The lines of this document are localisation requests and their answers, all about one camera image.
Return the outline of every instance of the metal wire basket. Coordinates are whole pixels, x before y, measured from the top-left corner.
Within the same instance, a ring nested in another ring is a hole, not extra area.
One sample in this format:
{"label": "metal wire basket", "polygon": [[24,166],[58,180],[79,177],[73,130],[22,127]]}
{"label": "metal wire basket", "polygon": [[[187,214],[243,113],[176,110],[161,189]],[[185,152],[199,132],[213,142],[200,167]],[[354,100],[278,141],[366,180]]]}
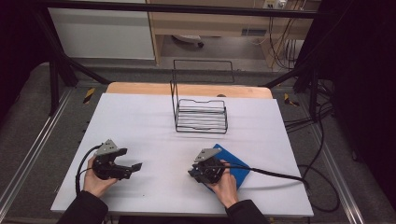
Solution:
{"label": "metal wire basket", "polygon": [[224,101],[196,101],[192,99],[179,99],[177,91],[176,66],[174,66],[174,68],[175,69],[172,80],[170,81],[170,86],[176,131],[182,133],[227,133],[227,108]]}

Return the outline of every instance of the power outlet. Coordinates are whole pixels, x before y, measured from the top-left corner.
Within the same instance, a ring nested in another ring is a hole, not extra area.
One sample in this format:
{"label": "power outlet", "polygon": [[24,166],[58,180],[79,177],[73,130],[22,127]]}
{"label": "power outlet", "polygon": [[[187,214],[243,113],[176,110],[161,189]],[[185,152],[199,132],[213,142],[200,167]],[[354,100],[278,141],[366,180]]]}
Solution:
{"label": "power outlet", "polygon": [[262,8],[276,8],[276,0],[264,0],[264,5]]}
{"label": "power outlet", "polygon": [[262,8],[282,9],[286,6],[288,0],[264,0]]}

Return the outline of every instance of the white cabinet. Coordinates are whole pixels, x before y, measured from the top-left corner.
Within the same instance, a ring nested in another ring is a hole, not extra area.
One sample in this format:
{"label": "white cabinet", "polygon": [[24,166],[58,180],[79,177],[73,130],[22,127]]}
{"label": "white cabinet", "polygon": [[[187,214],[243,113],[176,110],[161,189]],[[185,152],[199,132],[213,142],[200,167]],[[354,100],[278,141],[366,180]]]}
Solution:
{"label": "white cabinet", "polygon": [[49,13],[70,57],[154,60],[147,12],[49,8]]}

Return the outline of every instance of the metal extrusion rail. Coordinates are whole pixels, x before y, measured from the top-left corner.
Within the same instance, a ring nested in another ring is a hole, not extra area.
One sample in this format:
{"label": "metal extrusion rail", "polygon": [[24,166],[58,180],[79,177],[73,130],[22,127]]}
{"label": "metal extrusion rail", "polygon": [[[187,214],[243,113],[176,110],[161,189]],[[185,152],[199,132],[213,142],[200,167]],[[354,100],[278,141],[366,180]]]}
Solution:
{"label": "metal extrusion rail", "polygon": [[44,127],[41,129],[41,132],[37,136],[35,142],[32,144],[26,157],[24,158],[15,175],[12,177],[6,190],[2,194],[0,198],[0,223],[3,222],[3,219],[5,218],[9,207],[12,205],[15,198],[17,197],[17,194],[20,191],[23,182],[29,175],[29,172],[32,170],[35,161],[37,160],[42,148],[50,137],[50,134],[56,123],[58,122],[59,117],[64,112],[64,108],[67,105],[68,99],[72,91],[73,88],[69,88],[64,92],[60,100],[60,106],[58,107],[56,112],[47,119]]}
{"label": "metal extrusion rail", "polygon": [[[308,100],[306,97],[298,95],[299,102],[303,108],[303,111],[307,116],[309,116],[308,112]],[[317,123],[311,125],[312,130],[315,134],[316,141],[320,144],[320,128]],[[347,182],[345,181],[341,171],[338,168],[337,163],[335,162],[334,158],[332,157],[332,153],[329,150],[326,142],[323,143],[322,155],[321,158],[324,161],[324,164],[329,172],[329,175],[334,183],[338,193],[340,194],[340,200],[342,205],[344,206],[344,210],[346,212],[346,216],[349,219],[349,222],[352,224],[363,224],[364,219],[361,215],[361,211],[359,207],[356,205],[355,200],[353,198],[352,193],[347,186]]]}

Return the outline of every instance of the black sleeve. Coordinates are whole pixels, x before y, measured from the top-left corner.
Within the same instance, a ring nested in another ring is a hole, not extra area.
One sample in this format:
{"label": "black sleeve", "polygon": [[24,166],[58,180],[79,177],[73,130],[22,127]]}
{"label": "black sleeve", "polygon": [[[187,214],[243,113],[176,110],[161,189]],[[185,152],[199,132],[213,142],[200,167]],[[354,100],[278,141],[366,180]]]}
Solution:
{"label": "black sleeve", "polygon": [[107,214],[108,207],[96,196],[82,191],[69,205],[58,224],[100,224]]}
{"label": "black sleeve", "polygon": [[251,200],[235,203],[225,211],[233,224],[269,224],[256,204]]}

